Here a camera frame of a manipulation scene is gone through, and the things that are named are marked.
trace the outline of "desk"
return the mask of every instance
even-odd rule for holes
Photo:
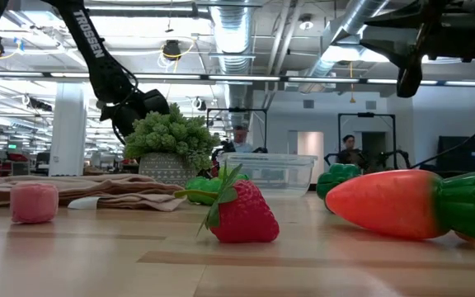
[[[272,244],[195,233],[203,206],[172,213],[61,209],[11,225],[0,209],[0,297],[475,297],[475,245],[404,242],[328,214],[314,195],[268,200]]]

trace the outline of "beige cloth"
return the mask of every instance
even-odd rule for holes
[[[0,177],[0,206],[10,204],[10,189],[21,182],[55,185],[60,205],[88,196],[99,196],[99,207],[173,211],[185,199],[177,199],[173,192],[183,190],[165,185],[151,177],[137,174],[107,174],[86,177]]]

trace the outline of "man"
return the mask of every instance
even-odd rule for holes
[[[247,143],[247,128],[237,125],[234,127],[234,140],[232,144],[236,149],[236,153],[252,153],[254,148]]]
[[[344,147],[346,148],[338,153],[336,162],[360,166],[364,159],[360,157],[360,150],[355,148],[355,136],[348,134],[344,136],[342,141],[344,142]]]

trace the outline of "potted succulent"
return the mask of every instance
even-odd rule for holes
[[[184,186],[199,170],[209,169],[212,150],[220,142],[203,116],[186,118],[176,103],[169,115],[151,112],[133,127],[125,139],[125,156],[141,158],[139,174],[165,184]]]

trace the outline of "plant pot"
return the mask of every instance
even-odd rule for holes
[[[174,153],[149,153],[140,159],[139,174],[163,184],[186,186],[197,172]]]

